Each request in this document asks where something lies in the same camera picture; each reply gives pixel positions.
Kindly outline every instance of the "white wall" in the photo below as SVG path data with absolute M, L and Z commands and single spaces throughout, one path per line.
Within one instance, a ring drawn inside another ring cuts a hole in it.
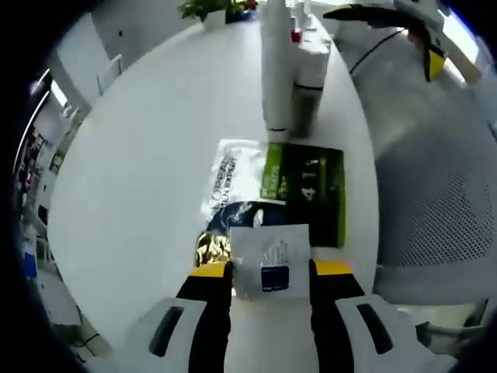
M 90 13 L 84 14 L 64 35 L 56 52 L 72 84 L 92 106 L 100 97 L 96 76 L 108 66 L 109 56 Z
M 123 55 L 124 66 L 192 26 L 193 19 L 181 19 L 182 0 L 106 0 L 92 11 L 97 33 L 110 58 Z
M 36 131 L 50 144 L 60 140 L 60 133 L 64 131 L 64 123 L 61 121 L 62 106 L 53 94 L 48 96 L 47 102 L 38 113 L 33 126 Z

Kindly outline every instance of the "potted plant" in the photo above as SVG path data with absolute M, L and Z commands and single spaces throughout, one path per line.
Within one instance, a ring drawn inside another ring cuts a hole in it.
M 226 23 L 226 8 L 230 0 L 186 0 L 179 6 L 182 18 L 200 18 L 207 30 Z

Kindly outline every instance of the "white bottle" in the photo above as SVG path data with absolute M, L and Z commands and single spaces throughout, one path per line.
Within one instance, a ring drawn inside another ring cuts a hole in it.
M 266 128 L 285 135 L 292 128 L 294 86 L 290 10 L 285 0 L 269 0 L 261 9 L 262 110 Z

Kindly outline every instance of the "yellow black object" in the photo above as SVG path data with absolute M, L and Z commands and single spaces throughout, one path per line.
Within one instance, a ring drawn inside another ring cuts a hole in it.
M 195 268 L 177 298 L 207 303 L 198 322 L 189 357 L 189 372 L 224 370 L 224 356 L 231 330 L 233 264 L 218 262 Z M 315 335 L 319 371 L 353 372 L 349 334 L 335 302 L 364 295 L 344 261 L 309 261 L 311 328 Z
M 407 12 L 384 8 L 380 5 L 344 5 L 325 13 L 323 16 L 326 19 L 340 21 L 364 21 L 377 28 L 405 28 L 422 42 L 426 81 L 431 82 L 443 70 L 447 56 L 440 48 L 440 40 L 432 37 L 422 20 Z
M 189 372 L 222 372 L 231 330 L 233 265 L 230 262 L 195 268 L 177 298 L 207 303 L 198 322 L 189 356 Z
M 319 371 L 354 372 L 347 328 L 335 302 L 364 295 L 345 262 L 309 261 L 311 328 L 318 351 Z

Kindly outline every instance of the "green leaves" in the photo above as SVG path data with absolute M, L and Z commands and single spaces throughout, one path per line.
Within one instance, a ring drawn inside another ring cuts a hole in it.
M 231 4 L 231 0 L 186 0 L 179 6 L 181 17 L 200 18 L 203 22 L 209 13 L 226 9 Z

